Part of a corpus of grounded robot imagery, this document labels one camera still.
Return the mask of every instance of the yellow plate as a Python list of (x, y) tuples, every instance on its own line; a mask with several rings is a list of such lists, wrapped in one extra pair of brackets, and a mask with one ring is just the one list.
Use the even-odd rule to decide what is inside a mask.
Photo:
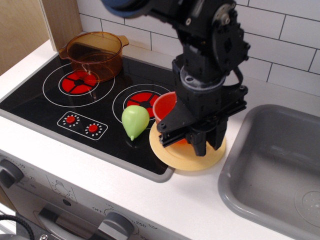
[(226, 138), (223, 139), (218, 150), (214, 150), (209, 143), (206, 143), (206, 155), (196, 156), (193, 146), (188, 143), (174, 143), (164, 148), (159, 141), (159, 135), (157, 124), (154, 123), (149, 135), (154, 154), (168, 166), (179, 170), (199, 171), (207, 169), (216, 164), (226, 151)]

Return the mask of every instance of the black stovetop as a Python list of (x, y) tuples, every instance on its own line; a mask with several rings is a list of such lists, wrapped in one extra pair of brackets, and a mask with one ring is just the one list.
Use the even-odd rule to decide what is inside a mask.
[[(4, 98), (0, 109), (37, 132), (162, 182), (173, 170), (149, 144), (155, 122), (152, 106), (173, 90), (172, 71), (133, 59), (123, 58), (123, 70), (115, 79), (92, 83), (79, 79), (70, 62), (57, 56)], [(150, 114), (147, 129), (134, 141), (121, 123), (130, 105), (141, 105)]]

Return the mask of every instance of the white tile wall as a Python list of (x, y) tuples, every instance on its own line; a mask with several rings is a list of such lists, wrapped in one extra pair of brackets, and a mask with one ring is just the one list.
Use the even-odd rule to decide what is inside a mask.
[(287, 16), (280, 40), (320, 49), (320, 22)]
[(318, 95), (320, 76), (311, 72), (273, 64), (269, 76), (269, 83)]
[(310, 72), (320, 74), (320, 50), (316, 51), (313, 63), (310, 68)]
[[(182, 53), (169, 24), (150, 16), (114, 16), (100, 0), (77, 3), (85, 32), (125, 35), (131, 45), (170, 56)], [(251, 44), (251, 58), (239, 66), (243, 75), (320, 96), (320, 1), (238, 0), (237, 4), (238, 22)]]

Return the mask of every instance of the green pear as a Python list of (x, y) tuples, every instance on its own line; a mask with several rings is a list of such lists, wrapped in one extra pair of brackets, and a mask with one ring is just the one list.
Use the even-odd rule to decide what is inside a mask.
[(138, 105), (128, 106), (121, 116), (122, 125), (131, 141), (147, 128), (149, 120), (150, 116), (147, 109)]

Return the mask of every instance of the sink basin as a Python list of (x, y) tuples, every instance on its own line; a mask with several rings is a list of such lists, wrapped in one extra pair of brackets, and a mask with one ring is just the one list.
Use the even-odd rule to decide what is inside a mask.
[(320, 239), (320, 118), (277, 105), (252, 109), (218, 189), (243, 218), (294, 239)]

